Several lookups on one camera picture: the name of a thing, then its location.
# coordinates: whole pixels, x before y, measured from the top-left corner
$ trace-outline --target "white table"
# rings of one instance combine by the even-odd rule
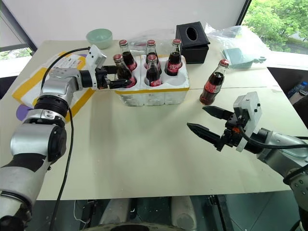
[[[8,163],[10,138],[20,121],[12,90],[52,55],[88,46],[85,41],[46,41],[0,101],[0,165]],[[117,42],[104,50],[105,64],[118,52]],[[180,105],[127,107],[112,91],[94,93],[74,117],[72,159],[62,199],[104,199],[286,190],[282,177],[256,156],[235,148],[222,152],[193,134],[187,122],[199,123],[221,135],[225,121],[211,117],[198,101],[205,80],[220,57],[211,46],[203,65],[188,67],[191,89]],[[227,72],[214,105],[232,110],[237,96],[257,91],[263,116],[260,127],[307,136],[299,116],[266,68]],[[66,125],[69,146],[70,126]],[[59,192],[67,153],[47,172],[40,200]]]

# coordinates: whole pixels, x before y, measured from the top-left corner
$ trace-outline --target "cola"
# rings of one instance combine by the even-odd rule
[[[137,63],[129,50],[127,41],[125,39],[120,40],[119,45],[126,66],[129,68],[130,71],[135,70],[137,67]]]
[[[204,105],[211,105],[216,95],[220,92],[222,86],[226,68],[229,66],[229,61],[226,59],[220,60],[218,67],[208,78],[208,81],[204,85],[202,94],[200,95],[200,102]]]
[[[154,54],[148,56],[148,69],[146,71],[145,83],[151,87],[157,87],[162,84],[157,67],[157,57]]]
[[[169,55],[169,59],[166,62],[165,73],[169,76],[178,75],[178,71],[182,66],[181,53],[180,53],[181,40],[176,38],[172,42],[172,51]]]
[[[131,81],[131,84],[126,86],[126,88],[131,88],[137,83],[136,78],[133,76],[132,72],[126,66],[123,56],[121,54],[114,55],[114,62],[117,66],[116,74],[118,79],[127,79]]]
[[[162,70],[160,68],[160,62],[158,60],[158,55],[157,55],[157,52],[156,52],[156,43],[152,39],[148,40],[147,43],[146,43],[146,61],[145,61],[145,64],[144,64],[145,68],[148,68],[148,57],[151,54],[156,56],[156,58],[157,58],[157,68],[158,68],[159,74],[162,74]]]

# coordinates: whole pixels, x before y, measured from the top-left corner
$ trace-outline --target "white foam container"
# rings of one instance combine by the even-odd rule
[[[165,65],[168,57],[159,58],[162,68],[160,78],[162,85],[150,87],[145,84],[146,68],[144,67],[146,55],[135,57],[137,68],[133,74],[137,84],[131,88],[120,88],[115,90],[121,101],[127,106],[155,106],[163,104],[179,104],[184,101],[189,89],[189,78],[184,56],[181,57],[182,67],[177,76],[169,76],[165,73]]]

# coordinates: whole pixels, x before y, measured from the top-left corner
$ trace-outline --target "robotic arm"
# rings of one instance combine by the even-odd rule
[[[284,177],[299,205],[301,229],[308,231],[308,148],[301,139],[261,128],[254,133],[261,117],[261,108],[256,92],[239,96],[233,104],[234,113],[215,106],[203,109],[210,115],[225,119],[226,129],[222,136],[198,124],[187,126],[201,139],[212,143],[218,151],[224,145],[246,149]]]
[[[103,66],[106,56],[92,46],[86,57],[88,70],[58,68],[50,72],[33,110],[11,139],[13,159],[0,168],[0,230],[23,231],[45,173],[66,151],[65,116],[73,93],[84,88],[120,88],[129,80],[110,81],[115,66]]]

